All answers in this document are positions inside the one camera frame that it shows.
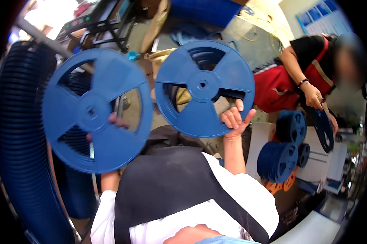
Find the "blue container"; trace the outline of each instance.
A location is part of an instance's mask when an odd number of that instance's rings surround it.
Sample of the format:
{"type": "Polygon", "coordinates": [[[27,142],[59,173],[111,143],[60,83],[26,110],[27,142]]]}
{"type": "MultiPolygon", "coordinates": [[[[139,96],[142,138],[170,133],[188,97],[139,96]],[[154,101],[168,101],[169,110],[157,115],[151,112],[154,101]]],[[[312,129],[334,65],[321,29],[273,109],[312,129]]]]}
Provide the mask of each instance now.
{"type": "Polygon", "coordinates": [[[172,0],[171,16],[227,27],[242,6],[231,0],[172,0]]]}

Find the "red vest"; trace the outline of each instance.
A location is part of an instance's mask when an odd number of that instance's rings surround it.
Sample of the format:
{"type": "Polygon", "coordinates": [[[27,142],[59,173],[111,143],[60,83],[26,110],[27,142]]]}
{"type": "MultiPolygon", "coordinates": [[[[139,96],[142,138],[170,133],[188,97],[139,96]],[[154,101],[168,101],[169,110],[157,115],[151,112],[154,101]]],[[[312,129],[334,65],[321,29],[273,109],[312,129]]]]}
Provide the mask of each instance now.
{"type": "MultiPolygon", "coordinates": [[[[328,40],[325,37],[323,39],[322,51],[303,72],[310,83],[321,92],[322,96],[326,95],[334,85],[319,65],[319,61],[327,52],[329,45],[328,40]]],[[[299,99],[299,95],[295,90],[298,88],[283,65],[254,75],[254,80],[254,104],[264,112],[270,113],[295,108],[299,99]]]]}

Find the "bracelet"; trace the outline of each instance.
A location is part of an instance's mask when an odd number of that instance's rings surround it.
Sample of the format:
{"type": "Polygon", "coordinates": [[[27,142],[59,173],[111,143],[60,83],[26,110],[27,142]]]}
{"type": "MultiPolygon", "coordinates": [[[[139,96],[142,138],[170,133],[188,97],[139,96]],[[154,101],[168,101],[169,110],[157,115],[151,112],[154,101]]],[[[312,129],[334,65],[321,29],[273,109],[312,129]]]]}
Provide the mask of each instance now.
{"type": "Polygon", "coordinates": [[[306,82],[306,81],[310,82],[308,79],[304,79],[304,80],[300,81],[300,83],[298,84],[298,88],[300,88],[300,86],[301,86],[304,82],[306,82]]]}

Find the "white shirt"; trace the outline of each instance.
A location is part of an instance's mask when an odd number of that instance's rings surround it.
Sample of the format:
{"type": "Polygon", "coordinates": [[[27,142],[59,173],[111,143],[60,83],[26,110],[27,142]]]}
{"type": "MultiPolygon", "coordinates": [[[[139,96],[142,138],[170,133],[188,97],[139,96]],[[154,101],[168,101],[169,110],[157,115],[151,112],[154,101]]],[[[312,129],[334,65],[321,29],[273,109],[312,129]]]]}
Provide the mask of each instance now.
{"type": "MultiPolygon", "coordinates": [[[[248,174],[233,175],[220,166],[212,155],[202,153],[221,187],[244,208],[268,233],[273,235],[278,226],[278,212],[274,197],[248,174]]],[[[93,244],[115,244],[115,191],[104,191],[91,228],[93,244]]],[[[132,244],[162,244],[183,227],[206,224],[221,235],[239,238],[240,225],[213,199],[165,218],[129,228],[132,244]]]]}

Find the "poster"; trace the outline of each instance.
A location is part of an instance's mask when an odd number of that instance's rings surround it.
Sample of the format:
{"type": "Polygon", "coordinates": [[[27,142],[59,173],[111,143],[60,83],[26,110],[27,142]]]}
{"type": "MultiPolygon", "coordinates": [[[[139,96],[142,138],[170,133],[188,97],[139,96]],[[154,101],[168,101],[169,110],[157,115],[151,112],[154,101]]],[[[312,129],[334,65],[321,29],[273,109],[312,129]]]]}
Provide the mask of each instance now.
{"type": "Polygon", "coordinates": [[[334,0],[317,2],[304,12],[296,15],[305,34],[336,34],[353,32],[346,15],[334,0]]]}

